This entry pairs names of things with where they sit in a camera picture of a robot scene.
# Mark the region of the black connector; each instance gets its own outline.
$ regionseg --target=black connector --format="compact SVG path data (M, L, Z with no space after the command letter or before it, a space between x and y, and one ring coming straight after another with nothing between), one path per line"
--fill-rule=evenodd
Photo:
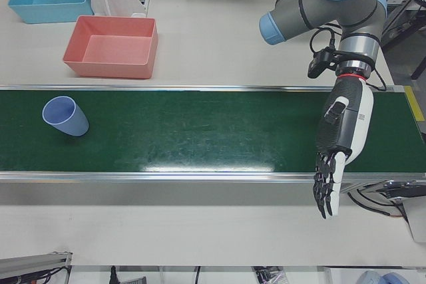
M308 78L317 78L321 73L324 72L325 69L328 69L330 67L333 58L334 56L329 51L329 47L326 47L315 53L313 61L311 61L311 63L309 64Z
M115 266L111 267L111 275L110 275L110 278L109 278L109 284L120 284L120 281L118 280L118 277L117 277L117 272L116 272Z

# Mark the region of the robotic hand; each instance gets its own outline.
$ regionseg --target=robotic hand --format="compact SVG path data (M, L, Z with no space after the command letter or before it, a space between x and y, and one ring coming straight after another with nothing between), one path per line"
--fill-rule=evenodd
M322 216L337 215L345 165L362 151L373 94L366 84L379 50L386 17L385 0L277 0L260 19L260 31L270 45L281 43L337 20L342 28L339 50L330 46L314 53L308 76L325 69L337 80L323 108L316 147L314 197Z

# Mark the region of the black cable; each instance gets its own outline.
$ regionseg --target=black cable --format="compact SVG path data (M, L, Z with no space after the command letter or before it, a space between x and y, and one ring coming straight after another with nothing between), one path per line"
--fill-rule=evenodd
M341 27L337 23L326 23L325 26L335 27L341 30Z
M383 196L385 199L388 200L388 198L386 197L385 194L380 193L381 196ZM402 216L404 217L404 220L409 224L408 222L408 217L407 217L407 213L405 212L405 210L403 209L404 205L403 204L396 204L394 201L391 201L392 204L395 205L395 207L398 209L398 211L401 212Z
M116 272L115 266L111 266L109 284L120 284L120 281L118 280L118 277L117 277L117 272Z
M16 284L17 282L20 283L30 283L32 281L37 281L37 280L41 280L44 279L45 281L43 282L43 284L48 283L51 280L51 277L62 271L63 269L66 269L68 274L70 273L70 269L68 267L58 267L56 269L49 269L46 271L38 271L38 272L34 272L34 273L29 273L29 274L24 274L20 277L10 277L8 279L0 279L0 283L1 284Z
M398 209L399 212L401 212L401 215L403 216L404 220L409 224L407 214L405 213L404 209L402 208L402 204L396 204L394 201L391 201L393 205Z
M195 284L198 284L198 276L200 275L201 266L197 266L197 275L195 276Z
M379 209L374 209L374 208L371 208L369 206L366 206L366 205L362 204L361 202L357 201L352 196L352 194L350 192L348 192L347 195L349 196L349 198L352 200L353 203L355 203L356 205L358 205L361 208L366 209L368 211L375 212L375 213L378 213L378 214L381 214L381 215L386 215L386 216L389 216L389 217L403 217L402 215L393 215L393 214L390 214L389 212L382 211L382 210L379 210Z
M319 33L322 33L323 31L330 32L331 39L330 39L329 46L330 46L330 48L332 48L334 50L334 42L335 42L335 34L336 34L336 32L333 29L329 28L329 27L318 27L317 29L318 30L312 35L311 40L309 41L309 48L311 49L312 53L316 54L318 52L318 51L314 50L313 42L314 42L315 37Z
M393 204L384 204L384 203L377 202L377 201L375 201L373 199L370 199L367 196L365 196L364 194L362 194L362 192L359 189L357 189L357 192L364 199L366 199L367 201L370 201L371 203L377 204L378 206L394 206Z
M383 79L383 78L381 77L381 75L379 74L379 71L377 71L377 69L376 69L376 68L374 68L373 72L375 72L375 73L376 73L376 75L379 77L379 79L380 79L380 81L381 81L381 83L382 83L382 85L383 85L383 88L379 88L378 86L375 86L374 84L371 84L371 83L366 82L366 83L367 83L367 86L370 86L371 88L374 88L375 90L378 90L378 91L382 91L382 92L387 91L387 86L386 86L386 84L385 84L384 79Z

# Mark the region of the white table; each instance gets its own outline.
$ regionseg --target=white table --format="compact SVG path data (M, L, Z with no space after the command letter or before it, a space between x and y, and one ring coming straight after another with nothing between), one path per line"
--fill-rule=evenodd
M0 0L0 82L332 86L332 72L306 76L309 33L263 42L258 19L273 4L151 0L153 77L120 80L77 77L62 62L73 23L25 25ZM377 67L392 84L381 53ZM0 258L69 250L75 265L425 265L402 219L346 196L340 212L324 221L305 184L0 184Z
M325 71L307 77L312 60L306 33L270 46L260 35L259 18L275 0L150 0L158 49L149 80L82 78L63 61L74 23L26 25L0 0L1 84L131 84L333 86L335 75ZM328 44L328 33L315 42ZM393 84L380 52L377 69ZM375 75L371 82L381 85Z

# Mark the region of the blue cup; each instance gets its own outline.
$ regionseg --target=blue cup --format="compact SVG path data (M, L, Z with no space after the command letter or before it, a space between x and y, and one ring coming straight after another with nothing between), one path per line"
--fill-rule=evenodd
M57 96L48 101L42 116L47 124L70 136L82 136L89 129L85 114L69 96Z

